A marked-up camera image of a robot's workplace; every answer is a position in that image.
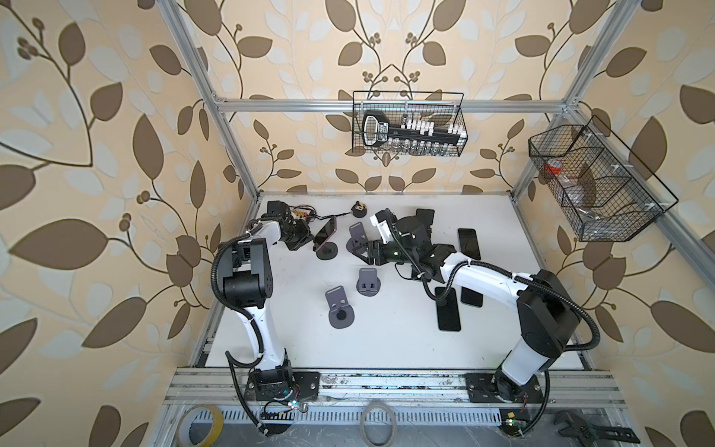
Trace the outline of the grey round stand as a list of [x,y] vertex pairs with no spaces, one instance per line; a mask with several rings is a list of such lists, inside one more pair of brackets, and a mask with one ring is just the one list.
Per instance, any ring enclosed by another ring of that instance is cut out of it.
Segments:
[[379,294],[381,281],[378,278],[377,269],[371,267],[361,268],[356,289],[359,294],[367,297],[374,297]]

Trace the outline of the dark round stand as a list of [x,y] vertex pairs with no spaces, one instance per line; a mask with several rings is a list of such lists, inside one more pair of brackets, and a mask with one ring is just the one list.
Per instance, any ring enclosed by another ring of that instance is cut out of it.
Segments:
[[351,326],[355,321],[355,312],[348,302],[343,286],[337,286],[325,293],[329,306],[329,322],[333,329],[342,330]]

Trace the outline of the black phone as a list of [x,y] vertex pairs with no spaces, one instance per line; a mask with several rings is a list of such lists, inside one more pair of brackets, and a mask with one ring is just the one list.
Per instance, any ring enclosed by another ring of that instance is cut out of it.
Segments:
[[459,228],[458,229],[458,240],[460,244],[460,251],[465,256],[480,261],[482,260],[482,254],[480,253],[480,245],[477,238],[476,230],[473,228]]
[[456,290],[450,289],[446,297],[436,303],[438,327],[443,332],[458,333],[462,329]]
[[463,288],[461,290],[461,303],[465,305],[471,305],[471,307],[482,307],[483,306],[483,294],[480,292],[475,292],[468,288]]

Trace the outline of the purple round phone stand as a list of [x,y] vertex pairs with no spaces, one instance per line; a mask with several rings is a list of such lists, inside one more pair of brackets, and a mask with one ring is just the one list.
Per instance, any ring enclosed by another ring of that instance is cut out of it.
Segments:
[[348,228],[349,240],[346,242],[346,249],[351,253],[354,247],[368,245],[369,240],[363,226],[363,223],[358,222],[350,225]]

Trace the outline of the black round stand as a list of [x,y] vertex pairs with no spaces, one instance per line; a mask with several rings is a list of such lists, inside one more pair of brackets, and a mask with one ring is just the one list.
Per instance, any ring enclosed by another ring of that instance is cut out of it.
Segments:
[[325,242],[316,250],[316,256],[322,261],[333,260],[338,254],[338,247],[334,242]]

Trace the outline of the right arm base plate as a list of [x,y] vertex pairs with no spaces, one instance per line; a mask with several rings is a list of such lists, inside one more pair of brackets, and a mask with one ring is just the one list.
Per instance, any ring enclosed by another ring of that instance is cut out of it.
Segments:
[[544,388],[536,375],[523,386],[500,372],[472,372],[465,374],[464,379],[468,399],[472,403],[537,404],[544,401]]

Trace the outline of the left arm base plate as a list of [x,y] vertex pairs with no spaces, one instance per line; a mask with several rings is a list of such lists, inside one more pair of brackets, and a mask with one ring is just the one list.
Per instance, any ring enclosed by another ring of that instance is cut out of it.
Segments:
[[244,395],[248,400],[257,402],[312,402],[320,394],[320,376],[317,371],[294,372],[281,368],[256,370],[249,373]]

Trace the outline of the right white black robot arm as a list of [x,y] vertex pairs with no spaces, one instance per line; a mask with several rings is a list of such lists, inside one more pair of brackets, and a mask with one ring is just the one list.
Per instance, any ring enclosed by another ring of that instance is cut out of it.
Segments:
[[431,240],[433,210],[420,209],[398,219],[389,209],[371,218],[379,240],[369,240],[355,254],[369,266],[407,264],[433,302],[446,302],[462,288],[482,294],[514,311],[521,335],[495,370],[493,393],[516,400],[537,374],[545,374],[562,354],[599,346],[601,332],[588,311],[577,305],[557,276],[542,269],[514,273],[461,253],[451,244]]

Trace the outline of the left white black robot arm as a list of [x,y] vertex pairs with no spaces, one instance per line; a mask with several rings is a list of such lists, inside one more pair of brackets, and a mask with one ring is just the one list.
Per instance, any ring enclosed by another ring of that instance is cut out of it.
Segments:
[[247,384],[257,400],[290,400],[299,389],[267,303],[275,285],[269,249],[282,242],[295,251],[312,240],[308,223],[295,218],[287,203],[273,200],[242,235],[221,243],[212,261],[213,294],[241,318],[254,360],[239,361],[229,351],[225,356],[230,368],[249,372]]

